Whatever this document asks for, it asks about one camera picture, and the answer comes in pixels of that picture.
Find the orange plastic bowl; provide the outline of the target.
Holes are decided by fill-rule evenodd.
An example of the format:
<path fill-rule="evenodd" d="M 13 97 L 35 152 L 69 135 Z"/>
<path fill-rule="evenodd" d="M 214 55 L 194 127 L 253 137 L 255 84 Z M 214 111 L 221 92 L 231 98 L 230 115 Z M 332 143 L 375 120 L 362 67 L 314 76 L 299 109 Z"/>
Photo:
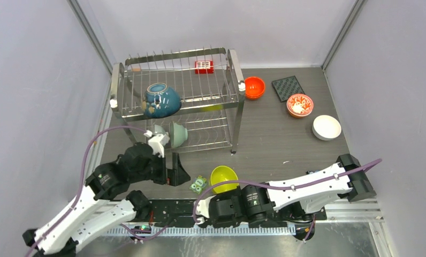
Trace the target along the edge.
<path fill-rule="evenodd" d="M 247 95 L 263 95 L 265 92 L 265 82 L 259 77 L 248 77 L 245 79 Z"/>
<path fill-rule="evenodd" d="M 261 98 L 262 96 L 263 96 L 262 94 L 261 95 L 247 95 L 247 94 L 245 95 L 245 97 L 249 100 L 257 100 Z"/>

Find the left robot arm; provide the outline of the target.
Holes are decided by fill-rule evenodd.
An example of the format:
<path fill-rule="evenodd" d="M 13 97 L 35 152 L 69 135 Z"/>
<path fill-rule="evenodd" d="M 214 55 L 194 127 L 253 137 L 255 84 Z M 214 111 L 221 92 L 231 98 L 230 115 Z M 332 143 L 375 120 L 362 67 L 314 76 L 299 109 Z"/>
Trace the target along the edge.
<path fill-rule="evenodd" d="M 155 184 L 179 186 L 191 177 L 182 167 L 179 154 L 172 154 L 172 168 L 166 158 L 143 142 L 135 143 L 113 162 L 97 166 L 87 177 L 75 198 L 50 222 L 23 234 L 25 244 L 35 256 L 75 256 L 103 232 L 131 220 L 145 221 L 152 211 L 141 191 L 131 191 L 108 212 L 92 214 L 128 191 L 131 184 L 151 180 Z"/>

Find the plain white bowl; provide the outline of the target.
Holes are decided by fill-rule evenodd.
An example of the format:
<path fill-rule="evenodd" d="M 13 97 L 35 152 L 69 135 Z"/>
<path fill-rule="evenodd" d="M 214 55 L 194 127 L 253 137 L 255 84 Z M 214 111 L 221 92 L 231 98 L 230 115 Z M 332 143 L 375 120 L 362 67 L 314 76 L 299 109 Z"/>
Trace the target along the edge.
<path fill-rule="evenodd" d="M 313 134 L 320 140 L 330 141 L 342 133 L 341 124 L 329 115 L 317 116 L 312 125 Z"/>

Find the white bowl red pattern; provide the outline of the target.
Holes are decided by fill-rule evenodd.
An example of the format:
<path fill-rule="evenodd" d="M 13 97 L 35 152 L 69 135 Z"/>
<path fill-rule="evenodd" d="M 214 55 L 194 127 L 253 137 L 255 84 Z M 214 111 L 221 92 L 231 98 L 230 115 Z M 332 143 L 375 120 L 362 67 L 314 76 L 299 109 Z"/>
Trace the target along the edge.
<path fill-rule="evenodd" d="M 313 111 L 314 102 L 305 94 L 294 94 L 288 98 L 286 107 L 287 110 L 292 109 L 296 113 L 303 114 L 307 110 Z"/>

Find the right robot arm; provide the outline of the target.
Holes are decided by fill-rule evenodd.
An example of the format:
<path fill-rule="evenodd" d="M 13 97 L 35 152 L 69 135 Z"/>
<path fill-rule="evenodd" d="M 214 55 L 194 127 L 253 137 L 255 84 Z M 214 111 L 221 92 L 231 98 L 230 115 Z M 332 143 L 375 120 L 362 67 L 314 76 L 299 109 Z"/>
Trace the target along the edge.
<path fill-rule="evenodd" d="M 196 225 L 216 228 L 236 227 L 242 222 L 259 225 L 288 206 L 294 217 L 305 220 L 339 199 L 357 202 L 375 197 L 367 172 L 381 161 L 379 158 L 360 165 L 353 155 L 344 154 L 327 168 L 293 179 L 220 182 L 206 191 L 229 184 L 237 186 L 207 198 L 202 193 L 193 204 L 193 220 Z"/>

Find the dark blue ceramic bowl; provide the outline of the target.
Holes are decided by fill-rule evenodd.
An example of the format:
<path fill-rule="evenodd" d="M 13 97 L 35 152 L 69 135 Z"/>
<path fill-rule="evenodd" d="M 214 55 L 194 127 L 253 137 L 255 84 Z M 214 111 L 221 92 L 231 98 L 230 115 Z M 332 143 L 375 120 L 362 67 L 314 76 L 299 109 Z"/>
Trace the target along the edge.
<path fill-rule="evenodd" d="M 146 89 L 141 109 L 148 118 L 165 118 L 178 112 L 181 105 L 179 94 L 172 87 L 159 82 Z"/>

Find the yellow bowl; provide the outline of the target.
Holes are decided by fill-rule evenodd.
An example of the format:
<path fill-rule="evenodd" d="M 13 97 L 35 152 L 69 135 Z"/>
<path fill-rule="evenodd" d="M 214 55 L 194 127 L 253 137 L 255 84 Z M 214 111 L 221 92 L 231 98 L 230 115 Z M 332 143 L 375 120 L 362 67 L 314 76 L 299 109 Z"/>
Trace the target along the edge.
<path fill-rule="evenodd" d="M 238 180 L 237 174 L 234 170 L 228 166 L 220 165 L 213 169 L 210 174 L 210 186 L 216 185 L 221 182 L 229 180 Z M 212 191 L 215 194 L 224 193 L 227 191 L 235 190 L 239 186 L 238 183 L 224 184 L 218 187 L 215 187 Z"/>

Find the metal two-tier dish rack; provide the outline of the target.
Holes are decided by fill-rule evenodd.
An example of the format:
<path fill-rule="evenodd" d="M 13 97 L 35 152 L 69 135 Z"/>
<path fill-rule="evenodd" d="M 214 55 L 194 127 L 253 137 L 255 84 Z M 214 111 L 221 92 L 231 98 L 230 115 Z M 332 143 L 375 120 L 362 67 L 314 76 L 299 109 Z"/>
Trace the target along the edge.
<path fill-rule="evenodd" d="M 213 61 L 213 74 L 195 74 L 195 61 Z M 155 83 L 172 87 L 181 98 L 181 109 L 165 118 L 148 118 L 141 109 L 146 89 Z M 131 130 L 143 122 L 147 130 L 166 130 L 178 123 L 188 139 L 177 152 L 230 148 L 235 154 L 245 102 L 245 80 L 234 49 L 202 48 L 128 58 L 112 67 L 110 107 L 128 139 L 143 140 Z"/>

